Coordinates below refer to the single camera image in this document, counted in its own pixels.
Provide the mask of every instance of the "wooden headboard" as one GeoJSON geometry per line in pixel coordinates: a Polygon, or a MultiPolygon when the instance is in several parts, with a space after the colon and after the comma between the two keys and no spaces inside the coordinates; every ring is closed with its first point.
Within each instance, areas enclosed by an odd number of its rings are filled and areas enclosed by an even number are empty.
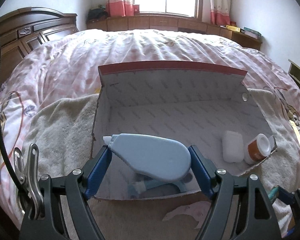
{"type": "Polygon", "coordinates": [[[0,17],[0,85],[32,50],[41,44],[78,32],[76,14],[26,7],[0,17]]]}

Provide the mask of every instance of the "white cap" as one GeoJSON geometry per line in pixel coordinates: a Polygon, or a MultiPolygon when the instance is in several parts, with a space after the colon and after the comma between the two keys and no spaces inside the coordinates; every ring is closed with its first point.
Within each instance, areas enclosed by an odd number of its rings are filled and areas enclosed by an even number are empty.
{"type": "Polygon", "coordinates": [[[271,153],[271,145],[269,139],[262,133],[259,133],[256,139],[259,152],[264,157],[268,157],[271,153]]]}

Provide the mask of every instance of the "bedspread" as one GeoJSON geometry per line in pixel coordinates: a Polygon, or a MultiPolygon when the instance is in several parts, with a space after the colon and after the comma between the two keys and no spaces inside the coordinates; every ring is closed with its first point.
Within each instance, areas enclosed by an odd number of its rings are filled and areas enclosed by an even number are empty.
{"type": "MultiPolygon", "coordinates": [[[[14,147],[22,148],[32,117],[60,98],[98,93],[98,66],[142,60],[185,60],[247,70],[247,88],[267,89],[281,101],[287,122],[300,132],[300,90],[292,78],[263,53],[242,48],[215,35],[158,30],[103,32],[87,30],[44,43],[14,69],[0,93],[1,124],[11,162],[14,147]]],[[[300,187],[300,151],[296,178],[300,187]]],[[[11,194],[14,184],[0,153],[0,205],[15,224],[11,194]]]]}

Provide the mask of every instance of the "metal clip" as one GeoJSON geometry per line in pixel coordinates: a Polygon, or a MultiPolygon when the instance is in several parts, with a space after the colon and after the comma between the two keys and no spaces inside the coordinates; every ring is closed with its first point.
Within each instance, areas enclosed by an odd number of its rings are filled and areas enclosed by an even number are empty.
{"type": "MultiPolygon", "coordinates": [[[[43,214],[43,196],[38,184],[39,149],[37,145],[35,143],[30,145],[26,166],[24,166],[22,152],[17,147],[13,151],[13,160],[15,173],[26,192],[30,193],[34,202],[34,219],[37,219],[40,214],[43,214]]],[[[16,197],[18,207],[24,214],[25,201],[22,200],[22,197],[18,192],[16,197]]]]}

